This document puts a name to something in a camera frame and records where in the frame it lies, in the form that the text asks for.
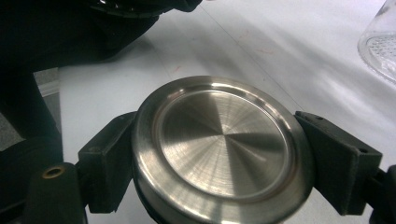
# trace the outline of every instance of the brushed metal surface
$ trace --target brushed metal surface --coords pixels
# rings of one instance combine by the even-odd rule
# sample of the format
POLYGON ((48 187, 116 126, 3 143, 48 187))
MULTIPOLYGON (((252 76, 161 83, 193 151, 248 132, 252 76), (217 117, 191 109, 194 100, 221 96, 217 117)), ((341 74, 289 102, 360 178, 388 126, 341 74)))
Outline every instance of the brushed metal surface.
POLYGON ((152 93, 139 108, 133 149, 141 197, 168 223, 277 223, 313 186, 293 115, 226 78, 182 78, 152 93))

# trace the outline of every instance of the clear glass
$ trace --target clear glass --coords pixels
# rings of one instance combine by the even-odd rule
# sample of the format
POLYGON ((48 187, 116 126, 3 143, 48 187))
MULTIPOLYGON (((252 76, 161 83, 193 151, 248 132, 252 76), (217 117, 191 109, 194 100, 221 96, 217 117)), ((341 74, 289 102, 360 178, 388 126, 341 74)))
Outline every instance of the clear glass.
POLYGON ((361 58, 380 76, 396 84, 396 0, 387 0, 358 44, 361 58))

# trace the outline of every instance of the white table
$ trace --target white table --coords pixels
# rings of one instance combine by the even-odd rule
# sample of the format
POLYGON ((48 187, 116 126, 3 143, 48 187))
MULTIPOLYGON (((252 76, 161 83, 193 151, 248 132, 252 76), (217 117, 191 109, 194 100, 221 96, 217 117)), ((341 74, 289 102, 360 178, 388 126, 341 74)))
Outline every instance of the white table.
MULTIPOLYGON (((396 163, 396 86, 360 59, 357 42, 384 0, 207 0, 171 11, 105 63, 61 68, 64 157, 117 115, 136 111, 161 85, 181 77, 231 77, 276 98, 290 112, 320 115, 396 163)), ((340 217, 313 190, 286 223, 367 223, 340 217)), ((130 184, 119 211, 88 214, 91 224, 154 223, 130 184)))

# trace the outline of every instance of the metal lid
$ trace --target metal lid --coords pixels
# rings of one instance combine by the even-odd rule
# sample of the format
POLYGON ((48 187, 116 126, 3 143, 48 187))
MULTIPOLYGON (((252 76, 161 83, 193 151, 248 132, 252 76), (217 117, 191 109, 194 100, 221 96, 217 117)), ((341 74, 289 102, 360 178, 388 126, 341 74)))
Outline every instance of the metal lid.
POLYGON ((134 123, 135 183, 167 223, 277 223, 313 187, 294 116, 269 95, 221 77, 160 87, 134 123))

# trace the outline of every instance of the round metal object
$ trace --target round metal object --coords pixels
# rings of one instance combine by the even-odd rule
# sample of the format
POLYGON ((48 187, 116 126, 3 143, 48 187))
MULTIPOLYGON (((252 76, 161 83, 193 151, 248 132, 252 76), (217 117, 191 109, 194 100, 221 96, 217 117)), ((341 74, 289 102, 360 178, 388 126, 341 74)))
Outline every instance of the round metal object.
POLYGON ((163 223, 278 223, 308 197, 313 158, 294 116, 222 77, 168 83, 141 105, 134 182, 163 223))

